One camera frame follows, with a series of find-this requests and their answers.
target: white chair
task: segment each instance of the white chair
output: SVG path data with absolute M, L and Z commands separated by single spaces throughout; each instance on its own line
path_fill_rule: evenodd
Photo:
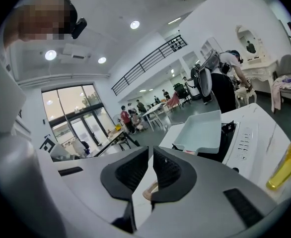
M 240 102 L 239 102 L 238 97 L 243 98 L 245 101 L 245 104 L 249 105 L 249 98 L 251 96 L 254 96 L 255 103 L 256 103 L 257 102 L 257 94 L 256 94 L 254 89 L 251 89 L 250 92 L 247 92 L 247 88 L 245 88 L 245 87 L 241 87 L 238 90 L 236 90 L 235 91 L 235 99 L 236 99 L 236 102 L 238 103 L 238 108 L 240 108 Z

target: floor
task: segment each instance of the floor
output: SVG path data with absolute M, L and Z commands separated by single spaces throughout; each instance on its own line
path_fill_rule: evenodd
M 283 103 L 281 110 L 276 111 L 276 113 L 271 112 L 271 99 L 270 97 L 257 95 L 257 104 L 261 106 L 282 128 L 286 133 L 288 138 L 291 140 L 291 104 Z M 189 116 L 197 115 L 205 112 L 210 112 L 218 109 L 218 104 L 216 99 L 210 102 L 208 105 L 204 105 L 202 100 L 192 101 L 191 104 L 186 103 L 183 108 L 175 107 L 173 112 L 169 112 L 168 116 L 161 114 L 160 118 L 168 125 L 168 129 L 176 125 L 177 123 L 185 122 Z M 135 135 L 132 135 L 133 140 L 137 140 L 141 146 L 154 146 L 159 145 L 168 129 L 164 131 L 158 126 L 154 128 L 154 132 L 149 128 L 147 131 L 139 132 Z

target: recessed light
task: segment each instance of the recessed light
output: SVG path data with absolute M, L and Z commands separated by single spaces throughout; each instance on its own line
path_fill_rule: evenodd
M 107 58 L 99 58 L 98 62 L 99 63 L 105 63 L 107 61 Z
M 173 21 L 171 21 L 170 23 L 168 23 L 168 25 L 170 25 L 170 24 L 172 24 L 172 23 L 174 23 L 174 22 L 176 22 L 176 21 L 178 21 L 178 20 L 180 20 L 181 18 L 177 18 L 177 19 L 174 19 Z
M 45 53 L 45 59 L 48 60 L 48 61 L 51 61 L 51 60 L 55 59 L 56 56 L 57 56 L 57 53 L 56 53 L 55 50 L 48 50 Z
M 139 21 L 134 21 L 134 22 L 132 22 L 131 24 L 130 24 L 130 27 L 132 28 L 132 29 L 137 29 L 138 27 L 140 26 L 140 22 Z

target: white tray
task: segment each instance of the white tray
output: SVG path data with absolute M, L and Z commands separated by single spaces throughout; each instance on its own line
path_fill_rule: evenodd
M 221 135 L 220 110 L 188 117 L 174 141 L 177 148 L 196 153 L 218 153 Z

